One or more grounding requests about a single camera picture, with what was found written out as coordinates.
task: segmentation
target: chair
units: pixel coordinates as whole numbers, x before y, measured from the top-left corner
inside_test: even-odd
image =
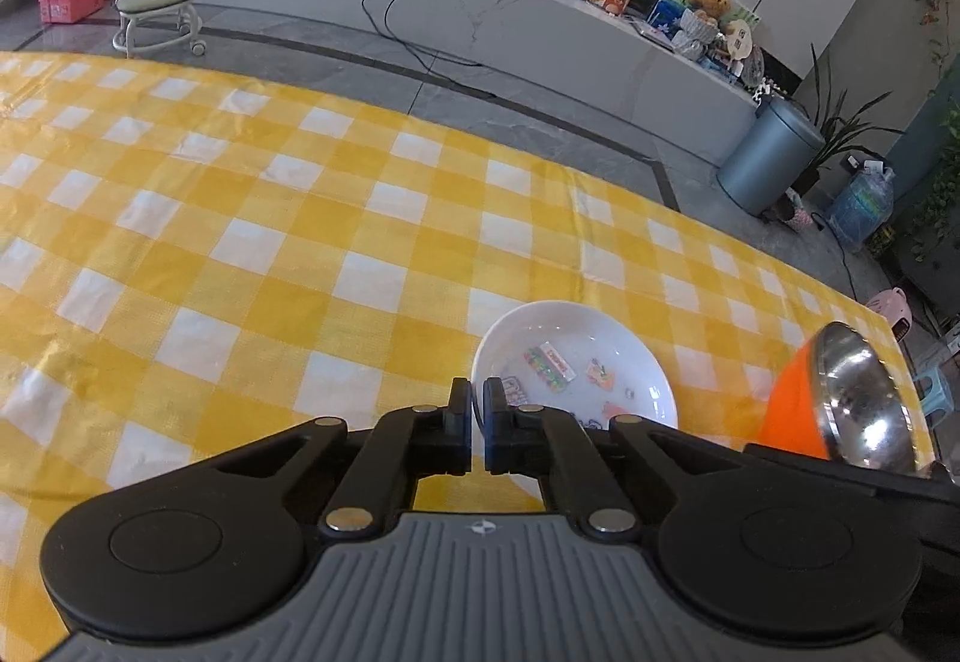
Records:
[[[939,368],[934,367],[921,372],[913,379],[914,387],[920,396],[920,405],[923,406],[923,417],[931,427],[937,426],[953,412],[953,395],[947,379]]]
[[[193,6],[193,0],[115,0],[114,8],[120,13],[120,30],[113,37],[113,49],[127,53],[132,58],[137,53],[150,53],[188,41],[190,51],[200,56],[206,52],[206,42],[198,38],[203,21]],[[176,15],[176,32],[171,40],[137,47],[134,43],[136,27],[154,17]]]

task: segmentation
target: white bowl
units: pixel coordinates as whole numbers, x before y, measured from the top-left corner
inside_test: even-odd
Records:
[[[544,370],[542,355],[531,355],[534,363],[541,359],[538,373],[525,354],[544,344],[548,347],[541,349],[542,355],[552,348],[553,360],[547,357]],[[606,429],[620,413],[677,427],[673,392],[654,355],[629,328],[585,304],[530,302],[501,317],[473,357],[470,381],[481,409],[488,378],[503,379],[513,405],[529,402],[560,408],[573,413],[584,427]],[[511,387],[520,387],[522,396],[509,399]],[[474,442],[480,445],[478,430]],[[517,483],[539,496],[536,481]]]

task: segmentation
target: teddy bear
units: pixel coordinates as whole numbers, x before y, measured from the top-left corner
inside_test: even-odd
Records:
[[[714,20],[722,18],[731,8],[731,0],[686,0],[690,8],[702,10]]]

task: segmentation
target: table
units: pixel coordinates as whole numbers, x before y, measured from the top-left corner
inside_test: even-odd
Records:
[[[336,96],[145,61],[0,54],[0,655],[64,634],[37,566],[85,497],[285,429],[443,405],[494,320],[571,299],[635,331],[680,428],[732,448],[830,320],[882,318],[640,196]],[[475,463],[475,470],[481,466]],[[418,507],[524,510],[509,478]]]

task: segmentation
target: dark floor stripe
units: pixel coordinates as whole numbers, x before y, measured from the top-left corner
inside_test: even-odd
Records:
[[[98,25],[115,28],[117,26],[117,22],[115,20],[88,19],[84,20],[83,23],[79,23],[79,25]],[[176,30],[176,26],[171,23],[160,23],[157,21],[147,21],[139,24],[137,27],[153,28],[159,31]],[[23,47],[26,47],[28,44],[31,44],[33,41],[36,41],[38,38],[40,38],[42,34],[42,31],[38,32],[36,35],[31,37],[30,40],[27,40],[17,47],[17,49],[20,50]],[[582,136],[584,139],[589,139],[590,141],[602,147],[606,147],[608,150],[619,152],[620,155],[627,155],[627,157],[630,157],[637,162],[646,164],[653,170],[654,178],[656,179],[656,187],[659,189],[661,200],[664,202],[664,206],[666,206],[666,208],[673,209],[675,212],[680,212],[680,204],[677,201],[677,195],[674,193],[673,187],[671,187],[670,179],[666,173],[666,167],[662,164],[662,162],[656,160],[656,158],[649,157],[649,155],[643,155],[642,152],[632,150],[620,142],[603,136],[603,134],[590,131],[589,128],[583,128],[582,126],[578,126],[576,123],[570,123],[568,120],[563,120],[563,118],[555,117],[547,112],[541,112],[539,109],[534,109],[534,107],[528,107],[526,104],[520,104],[519,102],[502,98],[501,96],[497,96],[496,93],[490,93],[488,90],[472,88],[470,85],[464,85],[463,83],[459,83],[457,80],[450,79],[440,74],[419,71],[418,69],[411,69],[407,66],[400,66],[398,64],[388,64],[387,61],[378,61],[377,59],[368,58],[367,56],[349,53],[344,50],[337,50],[332,47],[325,47],[321,44],[310,44],[305,41],[285,40],[284,38],[269,37],[266,34],[255,34],[254,32],[249,31],[234,31],[228,28],[216,28],[215,26],[203,26],[203,34],[209,35],[210,37],[221,37],[233,41],[249,41],[255,44],[268,44],[274,47],[283,47],[287,50],[295,50],[297,52],[306,53],[309,55],[333,58],[336,59],[336,61],[347,61],[351,64],[368,66],[368,68],[379,69],[380,71],[386,71],[390,74],[395,74],[400,77],[418,80],[421,83],[427,83],[427,85],[435,85],[437,88],[451,90],[454,93],[460,93],[464,96],[469,96],[470,98],[485,101],[488,104],[495,104],[503,109],[510,109],[512,112],[525,115],[533,120],[539,120],[541,123],[546,123],[547,125],[554,126],[555,128],[560,128],[562,131],[576,134],[576,136]]]

